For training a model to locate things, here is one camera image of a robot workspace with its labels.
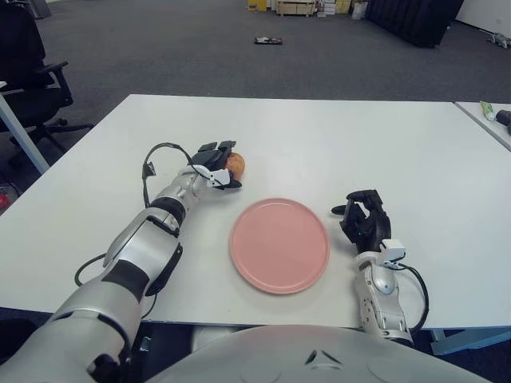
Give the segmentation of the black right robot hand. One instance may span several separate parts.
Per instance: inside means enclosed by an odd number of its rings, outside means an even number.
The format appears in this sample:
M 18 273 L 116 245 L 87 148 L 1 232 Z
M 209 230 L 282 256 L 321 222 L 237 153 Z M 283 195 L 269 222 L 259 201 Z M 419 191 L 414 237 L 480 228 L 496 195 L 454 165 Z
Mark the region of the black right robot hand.
M 391 238 L 390 218 L 382 208 L 377 190 L 354 191 L 347 195 L 347 203 L 331 209 L 343 219 L 339 225 L 359 254 L 380 252 L 384 239 Z

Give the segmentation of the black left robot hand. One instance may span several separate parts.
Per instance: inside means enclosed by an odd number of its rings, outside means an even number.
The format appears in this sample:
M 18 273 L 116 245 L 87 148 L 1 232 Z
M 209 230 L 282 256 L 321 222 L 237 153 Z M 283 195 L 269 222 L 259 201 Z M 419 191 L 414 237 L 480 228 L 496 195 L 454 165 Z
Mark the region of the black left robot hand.
M 241 188 L 240 178 L 244 173 L 244 158 L 232 151 L 236 146 L 234 140 L 212 142 L 202 145 L 192 157 L 192 165 L 200 169 L 208 186 L 223 190 L 225 188 Z

